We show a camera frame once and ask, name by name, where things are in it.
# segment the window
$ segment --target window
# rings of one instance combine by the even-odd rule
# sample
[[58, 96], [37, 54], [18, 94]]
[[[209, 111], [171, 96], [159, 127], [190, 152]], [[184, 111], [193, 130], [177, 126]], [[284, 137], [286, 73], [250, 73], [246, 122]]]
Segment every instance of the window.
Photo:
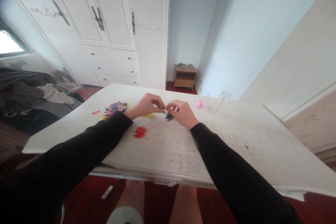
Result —
[[0, 19], [0, 58], [28, 53], [28, 48], [14, 34], [12, 29]]

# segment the hand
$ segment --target hand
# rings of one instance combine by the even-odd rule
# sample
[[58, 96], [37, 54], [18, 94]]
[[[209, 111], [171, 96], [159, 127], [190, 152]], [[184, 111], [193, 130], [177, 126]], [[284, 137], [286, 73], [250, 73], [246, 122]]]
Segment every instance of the hand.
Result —
[[189, 103], [180, 101], [180, 100], [174, 100], [171, 101], [167, 105], [167, 112], [171, 114], [175, 119], [184, 127], [186, 127], [188, 130], [191, 130], [192, 127], [194, 127], [196, 124], [200, 123], [193, 111], [191, 110]]
[[160, 96], [147, 93], [137, 104], [126, 110], [124, 115], [133, 121], [137, 117], [146, 116], [150, 113], [165, 114], [166, 112], [161, 108], [161, 106], [162, 108], [166, 107]]

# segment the wooden nightstand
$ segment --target wooden nightstand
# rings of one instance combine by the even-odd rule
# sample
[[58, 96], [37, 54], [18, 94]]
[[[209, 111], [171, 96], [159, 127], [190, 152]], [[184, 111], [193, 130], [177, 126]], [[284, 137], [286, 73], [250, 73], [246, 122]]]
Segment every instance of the wooden nightstand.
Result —
[[191, 68], [178, 68], [175, 65], [174, 72], [174, 88], [175, 87], [185, 87], [185, 88], [193, 88], [195, 85], [197, 70], [194, 67]]

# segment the red rubber band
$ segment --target red rubber band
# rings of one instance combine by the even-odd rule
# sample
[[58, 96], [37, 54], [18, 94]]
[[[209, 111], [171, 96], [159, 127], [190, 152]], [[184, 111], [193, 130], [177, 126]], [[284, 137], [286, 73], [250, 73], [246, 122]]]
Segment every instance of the red rubber band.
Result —
[[145, 133], [147, 132], [147, 130], [145, 129], [145, 126], [142, 127], [138, 127], [135, 131], [135, 138], [143, 138], [145, 136]]

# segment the drawer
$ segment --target drawer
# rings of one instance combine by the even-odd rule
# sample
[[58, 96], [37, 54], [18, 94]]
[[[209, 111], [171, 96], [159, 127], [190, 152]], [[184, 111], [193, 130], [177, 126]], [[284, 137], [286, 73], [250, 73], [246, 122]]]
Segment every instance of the drawer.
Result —
[[90, 61], [113, 62], [126, 65], [138, 65], [137, 53], [134, 51], [118, 50], [105, 47], [81, 45], [84, 57]]
[[125, 84], [131, 86], [141, 86], [139, 78], [118, 76], [118, 75], [105, 75], [100, 73], [96, 73], [96, 75], [102, 86], [107, 86], [111, 83]]
[[193, 88], [195, 84], [194, 80], [175, 79], [174, 87], [186, 87]]
[[89, 61], [96, 74], [120, 75], [129, 77], [140, 77], [139, 69], [133, 65], [123, 65], [110, 62]]

